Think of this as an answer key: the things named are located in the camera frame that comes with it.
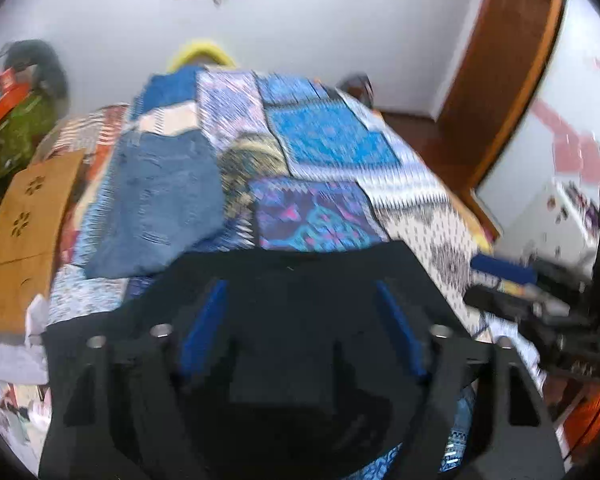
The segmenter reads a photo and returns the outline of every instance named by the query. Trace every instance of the denim fabric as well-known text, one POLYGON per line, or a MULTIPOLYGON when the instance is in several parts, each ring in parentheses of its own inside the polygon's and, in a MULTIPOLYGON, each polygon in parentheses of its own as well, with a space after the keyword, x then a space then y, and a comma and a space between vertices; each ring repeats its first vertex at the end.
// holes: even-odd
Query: denim fabric
POLYGON ((199 130, 176 137, 131 130, 120 139, 109 171, 114 199, 84 268, 87 278, 159 272, 222 228, 220 173, 199 130))
POLYGON ((136 117, 154 108, 170 106, 196 98, 201 66, 186 65, 173 74, 154 75, 144 86, 136 106, 136 117))

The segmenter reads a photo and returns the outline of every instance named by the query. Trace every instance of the white cloth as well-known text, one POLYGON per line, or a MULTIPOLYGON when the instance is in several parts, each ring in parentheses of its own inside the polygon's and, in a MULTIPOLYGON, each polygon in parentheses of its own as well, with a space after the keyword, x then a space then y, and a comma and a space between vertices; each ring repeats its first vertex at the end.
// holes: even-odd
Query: white cloth
POLYGON ((17 415, 0 409, 0 434, 14 455, 29 471, 37 475, 40 468, 40 453, 36 451, 36 447, 31 442, 26 440, 24 428, 17 415))
POLYGON ((40 334, 49 317, 49 302, 38 294, 25 317, 25 335, 0 334, 0 381, 14 384, 47 384, 46 352, 40 334))

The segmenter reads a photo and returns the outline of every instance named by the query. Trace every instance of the metal screw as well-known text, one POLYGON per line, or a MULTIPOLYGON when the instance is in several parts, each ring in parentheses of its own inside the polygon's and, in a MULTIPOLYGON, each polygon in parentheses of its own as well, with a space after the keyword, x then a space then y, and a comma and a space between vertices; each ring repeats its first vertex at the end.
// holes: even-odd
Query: metal screw
POLYGON ((102 348, 106 342, 107 338, 103 335, 95 335, 87 340, 87 346, 89 348, 102 348))
POLYGON ((454 331, 445 325, 431 325, 429 332, 433 337, 439 337, 442 339, 451 337, 454 334, 454 331))
POLYGON ((154 337, 167 337, 169 334, 173 332, 173 326, 169 323, 161 323, 160 325, 153 325, 151 330, 149 330, 149 334, 154 337))
POLYGON ((500 348, 513 348, 513 342, 505 335, 498 338, 497 344, 500 348))

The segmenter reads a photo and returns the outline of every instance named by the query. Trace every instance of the green bag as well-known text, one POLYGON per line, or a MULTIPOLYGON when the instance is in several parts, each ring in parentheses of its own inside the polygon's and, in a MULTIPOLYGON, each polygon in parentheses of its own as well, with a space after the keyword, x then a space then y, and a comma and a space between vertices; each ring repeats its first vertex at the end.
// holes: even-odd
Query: green bag
POLYGON ((0 178, 27 167, 36 146, 56 124, 51 99, 32 91, 0 121, 0 178))

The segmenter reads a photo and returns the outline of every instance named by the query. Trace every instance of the yellow object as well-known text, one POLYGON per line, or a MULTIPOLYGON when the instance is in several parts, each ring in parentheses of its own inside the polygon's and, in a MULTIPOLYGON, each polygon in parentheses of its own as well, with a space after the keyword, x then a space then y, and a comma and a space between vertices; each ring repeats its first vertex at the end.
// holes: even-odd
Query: yellow object
POLYGON ((462 220, 464 220, 464 223, 469 229, 469 232, 471 233, 474 242, 478 244, 478 247, 483 253, 491 254, 493 252, 493 250, 491 249, 491 243, 485 237, 484 229, 482 228, 482 225, 480 225, 480 222, 478 222, 478 219, 471 211, 469 211, 467 206, 465 206, 464 203, 456 195, 451 193, 449 189, 447 189, 446 192, 449 193, 451 204, 453 205, 454 209, 458 212, 462 220))
POLYGON ((167 72, 176 72, 186 64, 190 64, 195 58, 206 56, 213 59, 218 65, 234 67, 235 62, 219 46, 210 41, 193 41, 182 47, 178 53, 171 59, 167 72))

